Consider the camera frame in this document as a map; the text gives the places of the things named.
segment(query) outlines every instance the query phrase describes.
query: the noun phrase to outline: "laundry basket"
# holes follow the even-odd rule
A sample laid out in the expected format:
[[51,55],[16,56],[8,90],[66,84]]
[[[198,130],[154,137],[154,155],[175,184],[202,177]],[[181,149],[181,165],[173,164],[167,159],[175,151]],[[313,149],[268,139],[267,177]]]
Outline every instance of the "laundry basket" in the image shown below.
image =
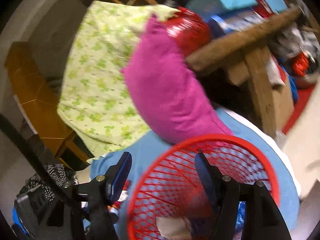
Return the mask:
[[160,156],[141,177],[128,207],[130,240],[164,239],[156,217],[186,216],[183,211],[205,195],[195,169],[194,158],[204,153],[223,175],[241,183],[262,180],[277,205],[279,185],[264,154],[251,143],[235,136],[212,134],[186,140]]

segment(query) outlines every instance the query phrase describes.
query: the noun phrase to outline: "pillow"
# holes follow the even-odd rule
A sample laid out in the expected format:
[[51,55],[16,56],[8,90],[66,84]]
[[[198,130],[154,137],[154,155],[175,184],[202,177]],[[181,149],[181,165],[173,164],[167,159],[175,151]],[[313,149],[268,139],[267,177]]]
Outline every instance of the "pillow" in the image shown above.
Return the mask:
[[167,142],[210,133],[232,134],[154,15],[124,68],[124,81],[140,115]]

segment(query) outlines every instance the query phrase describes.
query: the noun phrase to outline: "patterned black cloth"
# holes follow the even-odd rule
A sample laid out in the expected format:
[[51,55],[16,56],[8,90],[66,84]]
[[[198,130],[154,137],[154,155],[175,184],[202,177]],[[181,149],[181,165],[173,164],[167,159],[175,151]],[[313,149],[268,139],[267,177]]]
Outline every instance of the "patterned black cloth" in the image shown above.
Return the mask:
[[[63,164],[49,164],[45,165],[44,168],[59,187],[61,187],[66,181],[74,181],[74,172],[63,166]],[[54,193],[44,184],[38,174],[35,174],[30,179],[26,180],[26,184],[20,190],[19,195],[33,189],[34,187],[37,187],[38,185],[43,188],[45,197],[50,203],[54,199]]]

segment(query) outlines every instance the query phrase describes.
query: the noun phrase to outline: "basket mesh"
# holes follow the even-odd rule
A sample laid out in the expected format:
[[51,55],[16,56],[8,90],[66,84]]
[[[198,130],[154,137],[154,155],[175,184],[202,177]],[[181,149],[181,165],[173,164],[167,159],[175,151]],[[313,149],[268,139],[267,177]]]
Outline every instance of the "basket mesh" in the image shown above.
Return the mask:
[[141,178],[143,181],[138,184],[128,210],[131,240],[164,239],[157,229],[156,217],[186,215],[184,210],[204,201],[205,193],[194,164],[198,152],[203,152],[209,163],[218,167],[223,175],[247,184],[262,180],[271,191],[268,174],[257,154],[240,147],[239,143],[206,139],[185,144],[179,150],[164,154]]

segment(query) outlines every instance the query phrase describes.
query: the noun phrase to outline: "black cable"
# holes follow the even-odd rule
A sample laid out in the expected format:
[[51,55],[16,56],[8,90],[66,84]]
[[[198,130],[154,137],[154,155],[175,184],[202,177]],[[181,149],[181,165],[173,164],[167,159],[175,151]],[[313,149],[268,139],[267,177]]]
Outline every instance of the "black cable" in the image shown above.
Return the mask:
[[66,205],[77,211],[79,215],[84,216],[88,221],[89,214],[83,211],[79,205],[69,198],[66,193],[54,182],[42,166],[36,154],[32,151],[30,145],[24,140],[22,135],[13,127],[13,125],[0,113],[0,130],[12,141],[12,143],[20,150],[36,173],[41,177],[44,183],[59,197]]

